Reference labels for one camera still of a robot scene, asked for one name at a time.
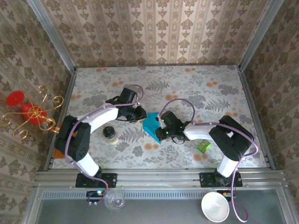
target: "green object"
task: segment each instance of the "green object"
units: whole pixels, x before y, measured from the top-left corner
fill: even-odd
[[[211,145],[212,144],[208,140],[203,140],[200,145],[197,146],[197,149],[204,154]]]

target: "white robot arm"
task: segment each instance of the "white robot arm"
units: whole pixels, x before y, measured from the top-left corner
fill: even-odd
[[[132,104],[136,95],[136,92],[124,88],[120,96],[107,100],[102,106],[104,109],[93,115],[82,115],[77,118],[70,115],[66,116],[55,141],[55,148],[61,153],[65,153],[67,139],[72,128],[78,121],[84,118],[82,122],[76,126],[75,132],[71,137],[67,149],[67,156],[72,164],[81,172],[84,172],[89,177],[95,176],[100,178],[102,169],[88,153],[90,135],[105,123],[121,116],[124,116],[128,122],[136,122],[147,118],[147,113],[141,106],[133,107],[129,105]]]
[[[230,116],[223,116],[219,123],[209,126],[193,124],[190,121],[182,123],[172,112],[167,111],[158,118],[161,127],[155,131],[160,141],[167,138],[176,138],[178,140],[206,139],[214,140],[220,150],[223,152],[221,163],[215,171],[215,179],[221,185],[230,184],[229,179],[238,165],[239,161],[249,149],[251,142],[238,132],[242,132],[250,139],[254,139],[245,128],[237,123]]]

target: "damask wallpaper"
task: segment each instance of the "damask wallpaper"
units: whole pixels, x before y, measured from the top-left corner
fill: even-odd
[[[270,0],[42,0],[78,67],[238,64]]]
[[[6,97],[13,91],[27,91],[34,103],[41,96],[35,89],[47,84],[50,97],[64,95],[70,74],[30,6],[23,0],[0,1],[0,117],[21,108],[8,107]],[[59,111],[50,114],[56,117]],[[51,134],[26,125],[29,136],[15,140],[13,130],[22,116],[10,116],[9,126],[0,125],[0,223],[20,223],[30,197],[35,173],[44,164]]]
[[[246,68],[276,167],[299,211],[299,1],[285,0]]]

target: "blue object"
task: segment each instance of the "blue object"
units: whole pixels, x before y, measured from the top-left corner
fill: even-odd
[[[148,117],[143,120],[143,129],[151,136],[153,137],[159,144],[161,142],[156,137],[155,131],[160,127],[159,121],[156,121],[156,117],[159,113],[148,113]]]

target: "floral table surface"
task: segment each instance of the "floral table surface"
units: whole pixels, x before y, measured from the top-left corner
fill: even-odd
[[[186,98],[196,109],[195,122],[218,121],[230,115],[249,130],[259,144],[242,84],[234,65],[148,66],[77,69],[68,114],[86,114],[119,95],[123,87],[139,84],[144,89],[142,107],[160,112],[174,98]],[[168,107],[183,122],[190,120],[192,108],[174,101]],[[91,135],[90,154],[102,168],[215,168],[222,152],[212,146],[202,154],[196,147],[202,140],[177,145],[171,140],[159,144],[142,128],[142,123],[111,121],[119,136],[110,145],[102,135],[103,127]],[[262,152],[246,158],[241,167],[266,167]],[[52,168],[72,168],[64,159],[55,159]]]

